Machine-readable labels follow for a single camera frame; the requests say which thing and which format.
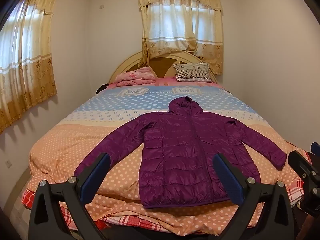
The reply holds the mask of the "purple hooded puffer jacket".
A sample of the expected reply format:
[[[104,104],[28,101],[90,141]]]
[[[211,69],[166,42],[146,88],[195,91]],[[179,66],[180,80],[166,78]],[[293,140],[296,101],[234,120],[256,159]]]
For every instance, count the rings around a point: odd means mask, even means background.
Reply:
[[[231,117],[205,112],[189,97],[169,103],[167,112],[143,114],[107,135],[75,169],[79,175],[101,154],[116,165],[139,146],[139,196],[146,208],[188,207],[228,199],[213,157],[223,154],[244,176],[260,180],[247,152],[252,148],[277,170],[286,154],[270,139]]]

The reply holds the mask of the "red plaid bed sheet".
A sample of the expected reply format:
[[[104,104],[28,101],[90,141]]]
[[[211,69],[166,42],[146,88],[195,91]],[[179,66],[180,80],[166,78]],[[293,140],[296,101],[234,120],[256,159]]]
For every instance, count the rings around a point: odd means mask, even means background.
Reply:
[[[219,235],[235,214],[238,206],[231,201],[188,208],[147,210],[140,203],[138,175],[106,176],[93,201],[86,209],[100,229],[107,225],[135,226],[160,232],[172,232],[179,236],[191,233]],[[22,194],[22,204],[31,209],[35,190],[41,177],[34,176]],[[297,175],[287,174],[277,178],[285,183],[291,205],[304,193],[303,182]]]

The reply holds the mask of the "polka dot duvet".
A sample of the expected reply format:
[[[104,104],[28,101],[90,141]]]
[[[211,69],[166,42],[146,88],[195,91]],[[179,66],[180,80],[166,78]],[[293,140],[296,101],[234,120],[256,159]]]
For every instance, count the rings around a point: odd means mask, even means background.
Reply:
[[[99,153],[107,176],[86,209],[99,228],[130,225],[179,236],[220,234],[236,212],[214,169],[224,154],[244,176],[282,181],[291,204],[304,193],[287,163],[296,147],[218,85],[168,83],[109,88],[93,96],[31,149],[31,207],[40,181],[62,183]]]

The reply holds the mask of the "beige curtain side window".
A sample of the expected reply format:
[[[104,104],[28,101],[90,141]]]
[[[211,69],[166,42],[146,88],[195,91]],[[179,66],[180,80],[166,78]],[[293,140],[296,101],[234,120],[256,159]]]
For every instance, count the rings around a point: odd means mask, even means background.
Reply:
[[[1,131],[57,94],[50,46],[56,0],[20,0],[1,29]]]

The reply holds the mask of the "folded pink blanket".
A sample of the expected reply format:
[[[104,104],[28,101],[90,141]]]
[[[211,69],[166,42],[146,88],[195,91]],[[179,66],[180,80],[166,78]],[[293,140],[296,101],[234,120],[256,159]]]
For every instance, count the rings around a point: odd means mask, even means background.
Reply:
[[[117,87],[147,85],[156,82],[156,77],[150,67],[138,68],[137,70],[119,74],[114,83]]]

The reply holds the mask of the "striped grey pillow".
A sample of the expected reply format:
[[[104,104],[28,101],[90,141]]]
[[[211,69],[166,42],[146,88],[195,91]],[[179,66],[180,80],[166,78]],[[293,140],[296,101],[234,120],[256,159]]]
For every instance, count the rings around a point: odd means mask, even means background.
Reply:
[[[208,63],[173,64],[176,80],[180,82],[214,82],[210,77]]]

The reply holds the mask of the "beige curtain behind headboard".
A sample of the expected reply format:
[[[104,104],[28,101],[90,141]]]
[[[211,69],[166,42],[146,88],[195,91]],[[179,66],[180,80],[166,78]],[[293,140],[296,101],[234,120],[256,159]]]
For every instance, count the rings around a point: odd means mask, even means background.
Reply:
[[[164,54],[187,51],[223,73],[223,26],[220,0],[138,0],[142,15],[139,66]]]

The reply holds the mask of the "white wall socket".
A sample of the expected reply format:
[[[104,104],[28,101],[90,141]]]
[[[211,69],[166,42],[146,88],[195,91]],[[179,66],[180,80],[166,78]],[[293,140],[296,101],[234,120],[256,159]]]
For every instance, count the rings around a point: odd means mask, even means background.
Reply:
[[[7,160],[5,162],[5,164],[6,164],[7,168],[10,168],[12,166],[12,163],[9,160]]]

